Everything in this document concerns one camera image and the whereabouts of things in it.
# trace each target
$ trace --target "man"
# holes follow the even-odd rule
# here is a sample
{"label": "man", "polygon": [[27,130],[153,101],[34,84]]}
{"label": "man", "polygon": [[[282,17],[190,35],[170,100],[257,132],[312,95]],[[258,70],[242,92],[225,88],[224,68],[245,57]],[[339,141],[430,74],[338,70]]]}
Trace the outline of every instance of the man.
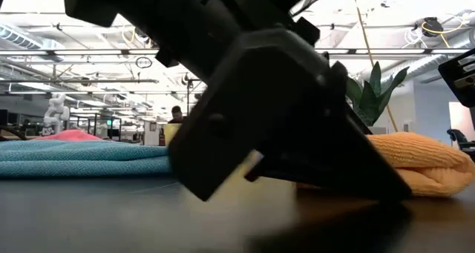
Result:
{"label": "man", "polygon": [[183,123],[183,114],[181,113],[181,108],[178,105],[175,105],[171,109],[171,115],[173,116],[173,119],[168,123]]}

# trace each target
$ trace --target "white ceiling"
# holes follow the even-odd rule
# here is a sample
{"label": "white ceiling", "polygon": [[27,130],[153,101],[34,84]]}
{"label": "white ceiling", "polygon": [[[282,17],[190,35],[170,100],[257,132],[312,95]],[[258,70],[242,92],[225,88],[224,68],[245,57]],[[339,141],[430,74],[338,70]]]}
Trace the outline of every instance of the white ceiling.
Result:
{"label": "white ceiling", "polygon": [[[382,7],[381,3],[387,1],[389,7]],[[458,27],[460,22],[453,15],[458,15],[464,10],[475,10],[473,0],[358,0],[362,12],[367,36],[372,48],[401,48],[407,42],[404,35],[415,22],[422,22],[424,17],[436,16],[440,22],[444,22],[445,29]],[[49,38],[58,41],[67,49],[113,49],[113,48],[144,48],[149,45],[132,39],[134,26],[118,16],[109,29],[97,27],[76,19],[69,18],[64,14],[63,0],[4,0],[0,10],[0,23],[12,24],[33,34],[34,36]],[[365,47],[354,0],[320,0],[301,16],[319,26],[321,40],[316,47]],[[475,13],[467,13],[464,20],[468,20],[461,30],[447,35],[450,39],[459,32],[471,28],[475,24]],[[54,25],[60,23],[64,33],[57,30]],[[440,37],[424,38],[428,47],[435,47],[442,43]],[[113,61],[128,61],[124,57],[114,57]],[[65,72],[62,78],[75,76],[92,76],[99,78],[135,79],[140,72],[141,79],[157,79],[158,84],[112,84],[95,85],[93,90],[109,87],[116,90],[128,91],[161,91],[161,90],[185,90],[180,84],[181,78],[187,73],[183,66],[166,69],[159,62],[152,59],[153,65],[148,69],[140,69],[135,64],[126,66],[113,65],[74,65]],[[369,59],[345,59],[341,62],[351,74],[368,73],[370,70]],[[390,68],[397,61],[380,61],[383,69]],[[52,66],[32,65],[32,68],[46,73],[52,73]],[[69,68],[70,65],[58,65],[59,72]],[[196,91],[202,91],[202,84]],[[156,104],[157,110],[166,108],[169,111],[173,105],[185,108],[185,103],[172,96],[147,96],[148,101]]]}

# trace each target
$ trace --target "ceiling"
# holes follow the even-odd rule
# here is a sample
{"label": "ceiling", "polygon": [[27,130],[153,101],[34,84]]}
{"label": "ceiling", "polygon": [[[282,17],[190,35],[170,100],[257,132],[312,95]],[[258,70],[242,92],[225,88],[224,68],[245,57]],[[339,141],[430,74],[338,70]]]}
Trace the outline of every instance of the ceiling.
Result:
{"label": "ceiling", "polygon": [[[444,46],[440,36],[435,38],[414,38],[411,33],[416,22],[422,23],[423,18],[437,17],[445,30],[456,29],[445,35],[451,38],[472,28],[475,24],[475,2],[473,0],[358,0],[362,13],[368,42],[371,48],[414,48]],[[358,15],[354,0],[320,0],[301,15],[318,26],[321,39],[315,45],[318,48],[365,48],[363,34],[358,23]],[[134,26],[123,17],[118,16],[112,27],[103,28],[65,15],[63,0],[4,0],[0,10],[0,24],[15,26],[19,31],[43,41],[51,39],[56,49],[134,49],[149,48],[148,41],[134,35]],[[11,42],[0,39],[3,49],[24,49]],[[378,59],[383,70],[398,65],[401,61]],[[165,68],[153,57],[148,56],[151,67],[139,68],[135,61],[137,56],[67,56],[62,63],[44,65],[45,60],[23,56],[9,57],[11,61],[27,65],[40,72],[56,75],[61,79],[88,77],[91,79],[154,79],[157,83],[93,83],[91,86],[80,84],[60,85],[72,91],[186,91],[184,76],[192,78],[183,66]],[[366,57],[358,59],[342,59],[341,61],[351,75],[367,75],[371,70],[370,60]],[[205,89],[204,83],[199,84],[194,92]],[[116,96],[96,94],[90,99],[113,102]],[[128,94],[126,100],[141,103],[148,102],[152,108],[150,116],[161,116],[168,119],[171,107],[180,105],[186,111],[186,95],[178,93],[144,95]]]}

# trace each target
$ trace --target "orange towel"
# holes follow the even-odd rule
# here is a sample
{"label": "orange towel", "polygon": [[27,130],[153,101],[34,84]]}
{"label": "orange towel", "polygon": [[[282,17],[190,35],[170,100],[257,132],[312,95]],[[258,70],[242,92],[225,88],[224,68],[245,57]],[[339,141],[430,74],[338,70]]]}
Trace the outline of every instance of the orange towel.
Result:
{"label": "orange towel", "polygon": [[467,154],[422,135],[398,132],[368,138],[417,196],[451,196],[469,186],[475,173]]}

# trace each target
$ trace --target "office desk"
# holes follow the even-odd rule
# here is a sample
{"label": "office desk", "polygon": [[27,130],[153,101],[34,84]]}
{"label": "office desk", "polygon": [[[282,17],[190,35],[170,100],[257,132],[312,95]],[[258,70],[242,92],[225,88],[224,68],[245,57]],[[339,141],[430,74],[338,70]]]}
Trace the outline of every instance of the office desk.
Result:
{"label": "office desk", "polygon": [[0,252],[473,252],[475,188],[404,206],[235,174],[203,203],[169,178],[0,181]]}

